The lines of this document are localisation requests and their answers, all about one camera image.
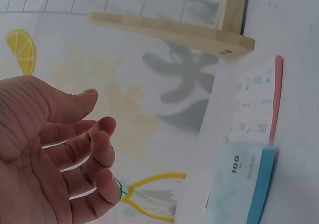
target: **wooden frame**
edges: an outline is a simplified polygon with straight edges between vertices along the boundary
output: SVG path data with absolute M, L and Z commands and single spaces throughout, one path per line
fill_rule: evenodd
M 208 28 L 176 21 L 92 12 L 88 22 L 144 34 L 227 57 L 250 52 L 255 41 L 240 35 L 246 0 L 220 0 L 217 28 Z

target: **table surface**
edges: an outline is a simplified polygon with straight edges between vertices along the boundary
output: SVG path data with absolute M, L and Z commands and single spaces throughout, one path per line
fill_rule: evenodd
M 203 207 L 193 203 L 207 200 L 218 144 L 232 123 L 238 73 L 279 54 L 285 59 L 274 142 L 280 152 L 260 223 L 318 223 L 319 0 L 249 0 L 244 34 L 256 40 L 255 50 L 218 64 L 176 222 L 203 222 Z

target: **lemon slice illustration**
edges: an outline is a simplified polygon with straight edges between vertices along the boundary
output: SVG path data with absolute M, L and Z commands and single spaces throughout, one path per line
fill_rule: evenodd
M 176 196 L 181 189 L 183 173 L 166 173 L 132 184 L 122 202 L 150 218 L 174 223 Z
M 22 72 L 31 75 L 36 63 L 36 49 L 29 33 L 24 30 L 13 30 L 5 37 L 5 40 Z

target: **yellow flower drawing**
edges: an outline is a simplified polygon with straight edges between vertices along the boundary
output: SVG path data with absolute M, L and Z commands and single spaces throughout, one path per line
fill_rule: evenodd
M 125 157 L 152 167 L 160 172 L 171 169 L 153 161 L 145 153 L 149 138 L 156 134 L 160 120 L 141 110 L 145 99 L 144 89 L 138 84 L 124 84 L 114 79 L 121 60 L 110 61 L 107 52 L 99 59 L 93 51 L 87 55 L 73 45 L 67 49 L 64 60 L 53 64 L 49 72 L 49 83 L 68 93 L 79 93 L 87 88 L 96 88 L 98 102 L 89 115 L 89 119 L 98 120 L 111 116 L 117 122 L 117 128 L 111 138 L 117 159 L 113 167 L 115 174 L 127 167 Z

